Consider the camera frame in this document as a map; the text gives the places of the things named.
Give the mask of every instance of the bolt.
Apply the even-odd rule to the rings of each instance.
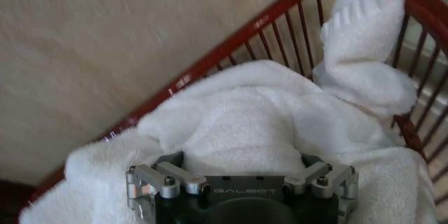
[[[291,196],[291,187],[289,184],[282,184],[281,192],[286,198]]]
[[[210,187],[209,187],[209,184],[202,184],[201,185],[201,189],[199,189],[199,191],[198,191],[198,194],[201,195],[201,196],[203,196],[203,195],[206,195],[209,192],[210,192]]]
[[[175,179],[173,176],[165,176],[163,180],[165,185],[171,186],[175,183]]]
[[[325,176],[318,177],[317,185],[319,185],[319,186],[326,186],[327,185],[327,178]]]

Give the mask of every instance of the beige wall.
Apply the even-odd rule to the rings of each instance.
[[[271,1],[0,0],[0,178],[35,184]]]

